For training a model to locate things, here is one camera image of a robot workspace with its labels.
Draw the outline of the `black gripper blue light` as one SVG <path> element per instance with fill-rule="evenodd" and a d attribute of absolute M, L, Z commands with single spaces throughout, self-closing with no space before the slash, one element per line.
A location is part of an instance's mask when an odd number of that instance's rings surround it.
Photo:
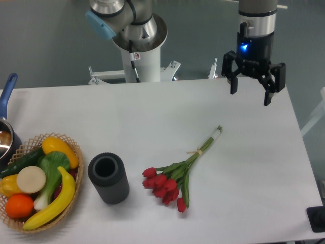
<path fill-rule="evenodd" d="M 238 90 L 239 73 L 255 78 L 265 89 L 264 106 L 271 103 L 274 93 L 285 88 L 286 64 L 270 63 L 273 48 L 274 33 L 266 36 L 245 37 L 237 33 L 237 50 L 229 51 L 223 56 L 222 76 L 230 82 L 230 93 Z M 235 60 L 238 69 L 232 70 Z"/>

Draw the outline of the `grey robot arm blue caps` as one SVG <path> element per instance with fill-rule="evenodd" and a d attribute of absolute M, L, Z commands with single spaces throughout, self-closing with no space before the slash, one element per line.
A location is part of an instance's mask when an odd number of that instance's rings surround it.
<path fill-rule="evenodd" d="M 171 62 L 160 65 L 160 48 L 167 27 L 152 11 L 152 1 L 90 1 L 85 14 L 92 29 L 103 39 L 113 40 L 120 49 L 123 70 L 93 72 L 91 80 L 123 77 L 128 83 L 160 82 L 175 79 L 180 67 Z M 276 1 L 239 1 L 237 49 L 223 56 L 222 76 L 230 83 L 231 94 L 238 89 L 238 75 L 256 79 L 265 89 L 264 105 L 285 87 L 286 66 L 271 63 L 277 14 Z"/>

